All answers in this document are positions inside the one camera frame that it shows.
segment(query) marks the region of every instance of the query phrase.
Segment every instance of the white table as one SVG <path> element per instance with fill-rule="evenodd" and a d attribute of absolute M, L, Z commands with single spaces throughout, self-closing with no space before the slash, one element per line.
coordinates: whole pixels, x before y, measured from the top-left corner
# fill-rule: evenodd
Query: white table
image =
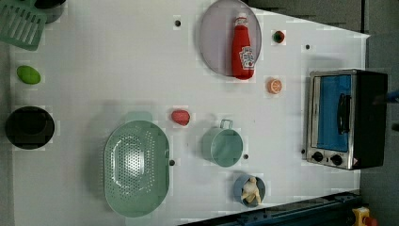
<path fill-rule="evenodd" d="M 176 225 L 252 210 L 232 199 L 241 173 L 265 181 L 259 208 L 359 189 L 359 170 L 313 165 L 300 151 L 309 72 L 364 69 L 367 36 L 255 10 L 263 50 L 254 77 L 239 82 L 213 73 L 200 56 L 200 17 L 213 2 L 69 0 L 37 52 L 11 48 L 13 109 L 38 105 L 56 120 L 52 143 L 14 152 L 16 226 Z M 272 29 L 286 30 L 285 45 L 271 44 Z M 41 73 L 40 84 L 19 81 L 24 64 Z M 273 76 L 284 84 L 274 97 L 264 88 Z M 178 105 L 192 115 L 186 128 L 168 119 Z M 164 202 L 146 217 L 124 218 L 104 199 L 101 163 L 109 135 L 135 110 L 153 114 L 177 164 Z M 222 119 L 234 121 L 249 155 L 228 169 L 199 150 Z"/>

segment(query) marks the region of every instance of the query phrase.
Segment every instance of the blue bowl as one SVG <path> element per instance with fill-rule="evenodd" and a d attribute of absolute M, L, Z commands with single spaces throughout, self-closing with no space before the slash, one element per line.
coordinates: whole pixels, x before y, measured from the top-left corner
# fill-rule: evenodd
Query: blue bowl
<path fill-rule="evenodd" d="M 234 198 L 242 203 L 246 207 L 256 207 L 258 206 L 258 203 L 256 202 L 256 199 L 254 199 L 251 203 L 248 203 L 245 199 L 241 200 L 241 195 L 243 194 L 243 188 L 244 184 L 249 180 L 249 178 L 253 177 L 252 175 L 247 175 L 243 174 L 234 183 L 234 188 L 233 188 L 233 195 Z M 266 193 L 266 186 L 264 185 L 264 182 L 261 178 L 255 177 L 256 178 L 256 186 L 259 189 L 259 195 L 261 196 L 261 201 L 263 201 L 264 194 Z"/>

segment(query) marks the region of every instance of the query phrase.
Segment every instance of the orange fruit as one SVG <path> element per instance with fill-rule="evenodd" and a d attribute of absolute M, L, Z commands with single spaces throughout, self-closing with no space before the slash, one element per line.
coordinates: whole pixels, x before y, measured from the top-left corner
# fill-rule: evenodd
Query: orange fruit
<path fill-rule="evenodd" d="M 282 84 L 281 81 L 279 81 L 278 79 L 272 79 L 267 83 L 267 90 L 270 93 L 273 94 L 278 94 L 281 92 L 282 90 Z"/>

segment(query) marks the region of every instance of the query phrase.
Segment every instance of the oven window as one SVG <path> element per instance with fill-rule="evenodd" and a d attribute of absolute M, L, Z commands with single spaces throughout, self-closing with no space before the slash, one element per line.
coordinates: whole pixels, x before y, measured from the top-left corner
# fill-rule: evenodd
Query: oven window
<path fill-rule="evenodd" d="M 320 82 L 320 108 L 317 148 L 337 152 L 348 151 L 348 134 L 340 134 L 340 96 L 351 94 L 351 76 L 325 76 Z"/>

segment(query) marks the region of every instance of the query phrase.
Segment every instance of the white plate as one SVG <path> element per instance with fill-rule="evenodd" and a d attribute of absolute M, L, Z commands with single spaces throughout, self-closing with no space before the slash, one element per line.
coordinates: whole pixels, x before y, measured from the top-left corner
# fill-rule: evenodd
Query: white plate
<path fill-rule="evenodd" d="M 206 64 L 216 73 L 232 76 L 231 45 L 234 21 L 239 12 L 247 14 L 249 38 L 255 61 L 262 47 L 262 33 L 253 11 L 239 0 L 219 0 L 202 17 L 199 48 Z"/>

